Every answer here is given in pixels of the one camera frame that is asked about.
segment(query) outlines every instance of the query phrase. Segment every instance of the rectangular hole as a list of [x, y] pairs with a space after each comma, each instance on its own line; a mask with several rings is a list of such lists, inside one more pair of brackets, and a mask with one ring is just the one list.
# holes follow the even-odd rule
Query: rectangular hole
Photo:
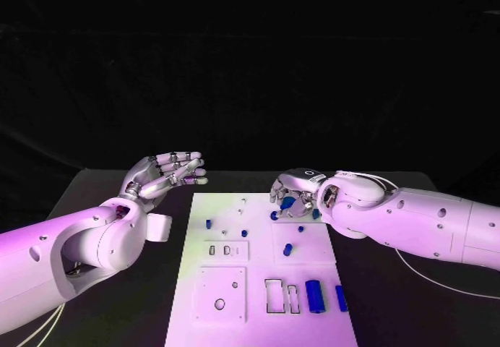
[[289, 303], [290, 303], [290, 313], [299, 314], [299, 294], [297, 294], [297, 286], [289, 286]]
[[281, 280], [266, 280], [267, 312], [284, 313], [284, 287]]

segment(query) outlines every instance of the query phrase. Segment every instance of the dark table surface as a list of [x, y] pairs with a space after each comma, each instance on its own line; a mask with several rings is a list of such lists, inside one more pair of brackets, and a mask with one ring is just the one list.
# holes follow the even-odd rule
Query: dark table surface
[[[207, 186], [169, 192], [153, 211], [175, 219], [168, 243], [147, 242], [134, 266], [67, 303], [44, 346], [165, 345], [194, 193], [267, 192], [279, 174], [279, 171], [212, 171]], [[423, 173], [374, 174], [401, 187], [436, 190]], [[81, 171], [49, 218], [91, 208], [114, 197], [124, 175], [126, 171]], [[329, 234], [359, 346], [499, 346], [499, 300], [460, 294], [424, 280], [394, 249], [369, 238], [349, 239], [332, 228]], [[498, 271], [404, 256], [418, 271], [446, 285], [500, 296]], [[0, 335], [0, 346], [15, 347], [49, 315]], [[26, 346], [37, 346], [44, 335]]]

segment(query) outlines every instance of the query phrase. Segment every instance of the robotic hand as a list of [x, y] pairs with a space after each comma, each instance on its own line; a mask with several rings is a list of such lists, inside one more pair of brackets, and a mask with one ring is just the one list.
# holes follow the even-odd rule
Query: robotic hand
[[322, 221], [345, 236], [369, 236], [421, 257], [500, 270], [499, 207], [443, 193], [400, 189], [366, 173], [338, 171], [328, 179], [309, 168], [279, 176], [270, 196], [279, 205], [287, 196], [296, 198], [293, 206], [271, 218], [302, 217], [317, 205]]
[[100, 207], [0, 234], [0, 335], [127, 269], [146, 240], [168, 240], [172, 218], [149, 211], [172, 188], [208, 183], [202, 165], [199, 152], [146, 157]]

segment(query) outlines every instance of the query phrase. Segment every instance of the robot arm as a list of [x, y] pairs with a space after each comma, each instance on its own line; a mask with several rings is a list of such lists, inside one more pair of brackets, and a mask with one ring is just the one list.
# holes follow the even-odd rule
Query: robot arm
[[[119, 197], [100, 207], [0, 234], [0, 334], [127, 269], [146, 240], [168, 240], [172, 218], [149, 211], [172, 188], [208, 183], [201, 157], [194, 152], [143, 158]], [[67, 271], [65, 261], [81, 265]]]
[[279, 198], [280, 205], [286, 196], [299, 198], [277, 218], [307, 214], [313, 207], [305, 201], [316, 202], [322, 221], [345, 236], [369, 236], [421, 257], [500, 270], [499, 207], [418, 189], [388, 190], [385, 179], [364, 173], [338, 171], [329, 179], [320, 175], [303, 168], [280, 175], [271, 202]]

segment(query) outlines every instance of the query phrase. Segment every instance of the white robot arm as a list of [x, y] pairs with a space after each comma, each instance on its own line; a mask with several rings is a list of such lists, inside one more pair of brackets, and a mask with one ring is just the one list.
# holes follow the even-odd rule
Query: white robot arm
[[382, 177], [338, 171], [330, 178], [316, 170], [286, 171], [271, 188], [271, 202], [289, 209], [271, 218], [302, 217], [315, 208], [322, 221], [354, 239], [431, 259], [500, 270], [500, 208], [439, 192], [398, 188]]
[[[146, 157], [119, 197], [0, 234], [0, 334], [48, 313], [136, 262], [145, 241], [166, 241], [172, 218], [149, 214], [168, 191], [207, 184], [202, 154]], [[77, 267], [65, 270], [64, 262]]]

